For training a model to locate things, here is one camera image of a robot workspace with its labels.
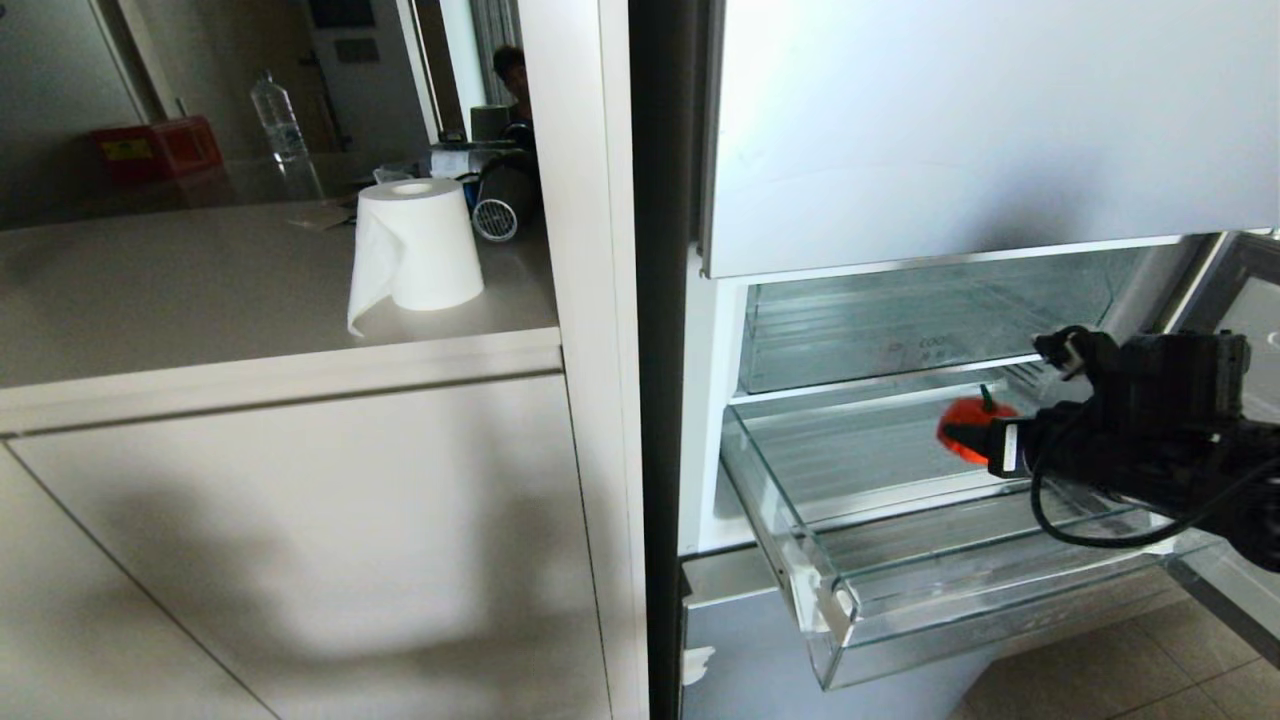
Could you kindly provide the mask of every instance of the red box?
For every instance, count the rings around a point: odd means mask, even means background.
[[[201,115],[90,133],[115,184],[173,179],[223,164],[214,131]]]

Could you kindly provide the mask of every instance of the glass drawer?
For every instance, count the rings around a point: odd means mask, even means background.
[[[1046,536],[1027,480],[945,451],[937,419],[979,383],[1023,413],[1027,369],[910,378],[726,411],[721,459],[833,689],[1062,623],[1146,602],[1162,565],[1222,547],[1188,532],[1110,551]],[[1098,536],[1149,529],[1144,510],[1046,483],[1059,525]]]
[[[1032,354],[1101,327],[1156,247],[932,265],[753,286],[739,384],[832,383]]]

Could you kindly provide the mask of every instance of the crisper drawer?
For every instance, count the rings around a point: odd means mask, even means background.
[[[1166,247],[966,261],[753,286],[739,383],[749,393],[1030,352],[1102,327]]]
[[[1036,368],[916,377],[726,411],[721,457],[832,689],[1117,606],[1170,583],[1162,565],[1220,541],[1188,532],[1110,551],[1044,534],[1025,480],[1001,480],[934,439],[942,410],[987,384],[1027,413]],[[1151,529],[1149,512],[1046,483],[1074,533]]]

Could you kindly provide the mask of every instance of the person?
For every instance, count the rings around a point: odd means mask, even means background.
[[[525,51],[520,47],[503,45],[493,53],[493,72],[516,96],[516,104],[509,108],[511,122],[503,135],[512,135],[512,126],[525,126],[530,136],[534,129],[534,106],[529,101],[529,74],[525,70]]]

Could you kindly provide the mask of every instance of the plastic water bottle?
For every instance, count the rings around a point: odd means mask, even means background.
[[[289,104],[289,92],[271,82],[271,70],[262,70],[262,77],[253,85],[250,97],[257,108],[257,117],[266,131],[266,141],[271,143],[271,154],[276,163],[297,160],[307,156],[307,143],[298,129],[298,118]]]

